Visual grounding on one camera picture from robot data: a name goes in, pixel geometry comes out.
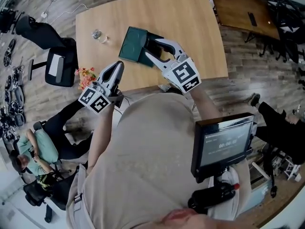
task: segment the hand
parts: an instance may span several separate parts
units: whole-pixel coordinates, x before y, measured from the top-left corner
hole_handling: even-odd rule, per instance
[[[299,121],[299,118],[294,114],[289,114],[286,116],[285,120],[291,124],[296,125],[296,123]]]
[[[34,156],[39,156],[39,149],[34,147]]]
[[[39,162],[39,161],[40,161],[39,156],[34,156],[34,160],[35,160],[36,162]]]

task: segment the white wall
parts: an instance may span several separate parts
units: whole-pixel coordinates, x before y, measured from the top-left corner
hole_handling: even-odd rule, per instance
[[[261,229],[274,229],[288,225],[290,229],[298,229],[305,220],[305,187],[291,201],[291,203],[282,210],[276,217],[269,221]]]

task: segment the wooden table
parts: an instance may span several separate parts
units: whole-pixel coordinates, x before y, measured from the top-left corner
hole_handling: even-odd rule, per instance
[[[271,38],[280,39],[277,27],[269,15],[265,0],[213,0],[219,21],[231,26]],[[257,26],[251,24],[248,13],[255,17]]]
[[[79,67],[97,74],[118,58],[129,26],[148,30],[178,42],[193,59],[202,79],[227,77],[227,65],[219,27],[209,0],[117,0],[76,16]],[[94,40],[99,29],[109,37]],[[155,66],[123,60],[125,70],[119,89],[128,91],[168,83]]]

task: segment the beige t-shirt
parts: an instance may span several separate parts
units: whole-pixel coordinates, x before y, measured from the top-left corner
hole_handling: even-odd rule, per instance
[[[191,174],[194,119],[184,96],[150,95],[122,115],[106,151],[84,186],[85,204],[97,229],[130,229],[186,208],[197,184]],[[240,180],[238,212],[250,194],[246,162],[235,166]]]

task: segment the monitor screen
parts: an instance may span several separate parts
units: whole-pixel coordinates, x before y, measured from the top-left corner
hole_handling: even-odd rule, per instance
[[[204,136],[201,166],[219,162],[245,150],[251,123]]]

